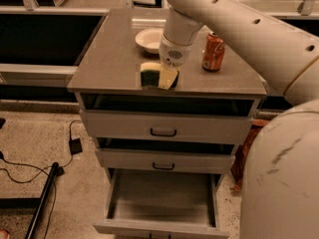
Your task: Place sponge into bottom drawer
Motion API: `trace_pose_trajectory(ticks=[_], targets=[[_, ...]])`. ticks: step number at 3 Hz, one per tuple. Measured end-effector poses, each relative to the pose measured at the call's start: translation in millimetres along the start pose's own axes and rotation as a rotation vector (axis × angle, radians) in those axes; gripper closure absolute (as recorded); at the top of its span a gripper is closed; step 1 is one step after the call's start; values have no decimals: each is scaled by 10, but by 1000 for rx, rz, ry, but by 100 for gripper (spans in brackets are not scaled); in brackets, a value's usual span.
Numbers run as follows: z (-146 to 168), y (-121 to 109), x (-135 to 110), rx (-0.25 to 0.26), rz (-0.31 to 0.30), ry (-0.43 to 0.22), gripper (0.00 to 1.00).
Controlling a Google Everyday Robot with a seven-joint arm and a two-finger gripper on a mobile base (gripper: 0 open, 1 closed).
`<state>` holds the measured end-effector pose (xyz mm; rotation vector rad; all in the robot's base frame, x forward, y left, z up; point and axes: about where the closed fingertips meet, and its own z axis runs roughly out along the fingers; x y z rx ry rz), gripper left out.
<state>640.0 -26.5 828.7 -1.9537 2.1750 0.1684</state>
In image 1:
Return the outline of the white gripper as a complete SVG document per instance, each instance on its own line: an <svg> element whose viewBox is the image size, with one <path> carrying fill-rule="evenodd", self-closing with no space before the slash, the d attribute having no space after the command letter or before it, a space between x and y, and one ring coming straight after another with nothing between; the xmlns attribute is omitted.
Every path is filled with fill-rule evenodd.
<svg viewBox="0 0 319 239"><path fill-rule="evenodd" d="M183 65L191 51L191 46L181 46L169 41L161 35L159 43L159 58L163 63L159 70L159 88L168 90L174 86L179 73L179 66Z"/></svg>

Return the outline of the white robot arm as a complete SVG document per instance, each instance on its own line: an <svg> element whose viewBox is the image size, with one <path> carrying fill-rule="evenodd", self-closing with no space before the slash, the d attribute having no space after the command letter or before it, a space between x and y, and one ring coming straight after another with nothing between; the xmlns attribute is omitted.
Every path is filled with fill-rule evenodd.
<svg viewBox="0 0 319 239"><path fill-rule="evenodd" d="M160 58L187 55L207 26L291 104L246 157L240 239L319 239L317 37L235 0L166 0Z"/></svg>

